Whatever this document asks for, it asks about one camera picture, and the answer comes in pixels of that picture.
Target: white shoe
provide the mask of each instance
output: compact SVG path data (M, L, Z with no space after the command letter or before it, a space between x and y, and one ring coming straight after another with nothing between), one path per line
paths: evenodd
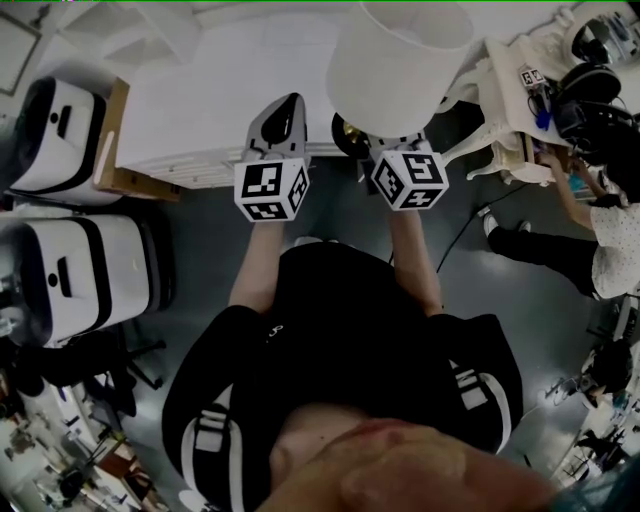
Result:
M317 244L318 242L322 242L322 240L315 236L299 236L296 238L296 241L293 242L293 246L300 247L301 245Z
M488 237L491 234L491 232L498 227L498 221L492 214L487 213L484 216L483 225L484 225L484 234L487 235Z
M528 220L523 220L520 224L518 224L518 231L526 231L527 233L531 233L531 222Z

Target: black hair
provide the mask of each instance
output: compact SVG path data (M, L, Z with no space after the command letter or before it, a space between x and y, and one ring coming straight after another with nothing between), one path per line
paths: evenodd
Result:
M608 145L606 173L630 203L640 203L640 132L635 126L625 128Z

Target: gray floor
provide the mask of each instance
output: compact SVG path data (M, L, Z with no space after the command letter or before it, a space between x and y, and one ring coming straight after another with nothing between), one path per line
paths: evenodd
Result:
M429 126L435 149L446 150L470 133L480 122L478 115L474 107L461 105L437 116ZM520 185L514 182L507 187L496 176L466 181L466 172L488 163L488 157L484 151L454 161L447 169L449 192L433 210L423 212L434 261L441 259L473 210ZM314 164L303 208L287 226L287 243L305 234L337 238L387 260L391 245L382 198L366 194L349 160ZM159 490L173 510L181 510L177 493L185 486L162 449L162 405L187 351L225 307L251 226L233 204L231 189L188 192L179 204L164 205L163 210L175 248L175 301L167 311L145 316L141 323L148 336L167 342L166 351L142 363L167 384L155 392L138 385L138 415L124 424ZM527 218L541 232L588 237L567 220L552 187L528 186L497 204L494 212L505 227L515 227ZM540 397L560 377L580 369L594 342L585 329L603 305L580 296L550 270L489 252L480 220L474 220L462 236L440 278L449 313L463 318L483 313L499 317L522 373L525 411L540 405L524 418L503 453L519 463L526 454L535 469L550 475L572 443L586 409L576 397L557 407L553 397L543 402Z

